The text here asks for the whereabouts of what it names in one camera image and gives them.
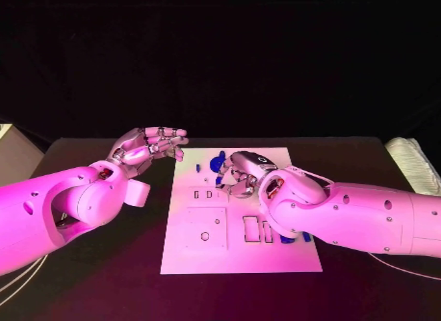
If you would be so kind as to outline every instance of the robotic hand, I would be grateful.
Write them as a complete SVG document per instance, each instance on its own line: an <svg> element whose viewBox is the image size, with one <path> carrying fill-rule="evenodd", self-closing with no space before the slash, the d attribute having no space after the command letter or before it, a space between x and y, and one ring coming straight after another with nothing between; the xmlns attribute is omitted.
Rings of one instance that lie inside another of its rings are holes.
<svg viewBox="0 0 441 321"><path fill-rule="evenodd" d="M186 134L173 128L136 128L106 160L0 187L0 275L107 224L124 203L145 206L150 186L132 178L158 158L182 161Z"/></svg>
<svg viewBox="0 0 441 321"><path fill-rule="evenodd" d="M230 168L234 186L222 184ZM257 190L263 214L284 237L305 231L359 251L441 258L441 197L335 183L292 165L277 169L264 156L246 151L227 158L217 188L240 198Z"/></svg>

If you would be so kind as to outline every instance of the black background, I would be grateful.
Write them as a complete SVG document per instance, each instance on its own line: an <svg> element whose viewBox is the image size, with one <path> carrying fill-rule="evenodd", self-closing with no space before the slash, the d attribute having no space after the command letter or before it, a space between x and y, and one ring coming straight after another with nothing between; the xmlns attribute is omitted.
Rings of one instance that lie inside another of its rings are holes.
<svg viewBox="0 0 441 321"><path fill-rule="evenodd" d="M414 137L441 174L441 7L0 1L0 121L45 150L192 137Z"/></svg>

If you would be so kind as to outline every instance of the blue plastic piece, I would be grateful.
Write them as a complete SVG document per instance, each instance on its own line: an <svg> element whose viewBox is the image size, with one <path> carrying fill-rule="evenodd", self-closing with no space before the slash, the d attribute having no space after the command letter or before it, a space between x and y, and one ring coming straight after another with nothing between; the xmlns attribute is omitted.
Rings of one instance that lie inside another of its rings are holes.
<svg viewBox="0 0 441 321"><path fill-rule="evenodd" d="M209 162L211 170L215 173L220 172L220 169L221 169L221 166L222 166L224 162L225 162L225 151L222 150L221 153L220 153L220 156L217 156Z"/></svg>
<svg viewBox="0 0 441 321"><path fill-rule="evenodd" d="M280 236L280 240L283 244L290 244L295 243L296 239L290 239L287 237L284 237L283 235Z"/></svg>
<svg viewBox="0 0 441 321"><path fill-rule="evenodd" d="M310 237L310 234L308 232L303 232L303 237L305 237L305 241L306 242L312 241L312 237Z"/></svg>

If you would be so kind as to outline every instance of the pink robotic arm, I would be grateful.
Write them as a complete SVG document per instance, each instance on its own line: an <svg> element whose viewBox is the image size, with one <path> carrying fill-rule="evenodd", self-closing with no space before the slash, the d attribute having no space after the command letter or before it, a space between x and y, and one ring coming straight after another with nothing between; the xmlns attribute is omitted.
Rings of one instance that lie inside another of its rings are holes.
<svg viewBox="0 0 441 321"><path fill-rule="evenodd" d="M0 187L0 275L18 270L107 224L123 204L143 207L150 186L132 179L153 159L184 159L185 130L132 130L107 160Z"/></svg>
<svg viewBox="0 0 441 321"><path fill-rule="evenodd" d="M269 168L260 168L264 160L250 152L233 154L225 167L235 167L238 184L227 191L244 198L237 186L248 185L250 195L257 190L261 211L283 236L296 238L305 231L359 251L441 258L441 197L335 183L295 166L273 169L270 160ZM312 176L329 184L322 187Z"/></svg>

